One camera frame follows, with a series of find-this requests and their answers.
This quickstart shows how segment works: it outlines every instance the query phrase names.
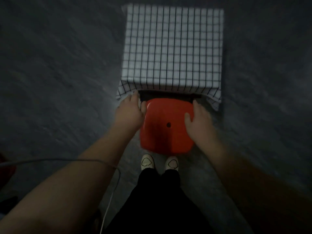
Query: stool seat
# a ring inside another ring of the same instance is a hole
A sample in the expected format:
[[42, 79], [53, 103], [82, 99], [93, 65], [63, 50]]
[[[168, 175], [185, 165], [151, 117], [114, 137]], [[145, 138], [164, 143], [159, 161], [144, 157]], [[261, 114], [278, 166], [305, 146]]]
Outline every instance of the stool seat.
[[154, 98], [146, 102], [146, 115], [140, 131], [141, 147], [167, 156], [187, 153], [194, 142], [186, 132], [184, 114], [193, 120], [193, 105], [172, 98]]

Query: cord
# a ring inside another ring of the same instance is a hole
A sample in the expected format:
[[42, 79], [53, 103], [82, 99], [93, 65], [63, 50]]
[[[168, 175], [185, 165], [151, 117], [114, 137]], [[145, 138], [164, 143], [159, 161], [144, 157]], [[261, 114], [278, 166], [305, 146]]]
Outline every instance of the cord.
[[118, 180], [117, 180], [116, 186], [115, 186], [115, 188], [114, 188], [114, 190], [113, 190], [113, 192], [111, 194], [110, 200], [108, 202], [108, 206], [106, 208], [106, 211], [105, 211], [105, 214], [104, 214], [104, 217], [103, 217], [101, 230], [99, 232], [99, 234], [102, 234], [104, 221], [105, 221], [105, 218], [106, 218], [107, 211], [108, 211], [108, 209], [110, 207], [110, 204], [111, 204], [114, 192], [117, 189], [117, 186], [118, 186], [119, 181], [120, 181], [120, 175], [121, 175], [120, 169], [118, 167], [116, 167], [114, 165], [111, 165], [111, 164], [109, 164], [109, 163], [107, 163], [107, 162], [105, 162], [103, 160], [100, 160], [100, 159], [62, 158], [62, 157], [58, 157], [58, 158], [33, 158], [33, 159], [27, 159], [27, 160], [20, 160], [20, 161], [16, 161], [16, 162], [4, 162], [4, 163], [0, 163], [0, 168], [9, 167], [9, 166], [15, 166], [15, 165], [21, 165], [21, 164], [27, 164], [27, 163], [32, 163], [32, 162], [43, 162], [43, 161], [99, 162], [99, 163], [108, 165], [108, 166], [110, 166], [112, 168], [115, 168], [118, 171]]

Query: gray floor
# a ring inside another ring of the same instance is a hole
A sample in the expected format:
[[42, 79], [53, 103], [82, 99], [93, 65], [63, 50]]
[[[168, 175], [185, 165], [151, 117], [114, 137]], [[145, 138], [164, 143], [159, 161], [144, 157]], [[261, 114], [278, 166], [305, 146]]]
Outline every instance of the gray floor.
[[[76, 157], [107, 131], [117, 106], [121, 5], [128, 2], [225, 7], [224, 103], [213, 114], [221, 137], [311, 195], [310, 0], [0, 0], [0, 150], [12, 160]], [[120, 161], [107, 223], [136, 185], [143, 152], [136, 135]], [[162, 172], [165, 157], [154, 158]], [[197, 148], [180, 164], [183, 190], [216, 232], [251, 232]], [[23, 197], [61, 166], [18, 167], [0, 200]]]

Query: pants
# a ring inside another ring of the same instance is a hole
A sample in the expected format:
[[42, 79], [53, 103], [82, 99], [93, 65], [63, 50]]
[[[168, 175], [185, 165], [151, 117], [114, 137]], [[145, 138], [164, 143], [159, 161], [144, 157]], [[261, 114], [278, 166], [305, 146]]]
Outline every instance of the pants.
[[180, 175], [166, 170], [144, 169], [138, 184], [104, 233], [121, 230], [136, 232], [202, 231], [212, 229], [198, 207], [180, 188]]

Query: shoe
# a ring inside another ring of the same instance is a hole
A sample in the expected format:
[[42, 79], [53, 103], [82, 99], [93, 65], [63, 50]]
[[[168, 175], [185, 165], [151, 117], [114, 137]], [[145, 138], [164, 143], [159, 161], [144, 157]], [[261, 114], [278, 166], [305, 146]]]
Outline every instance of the shoe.
[[155, 168], [154, 159], [149, 154], [143, 155], [141, 160], [141, 170], [143, 171], [145, 168]]
[[168, 157], [165, 163], [165, 170], [172, 169], [172, 170], [179, 170], [179, 162], [177, 161], [177, 157]]

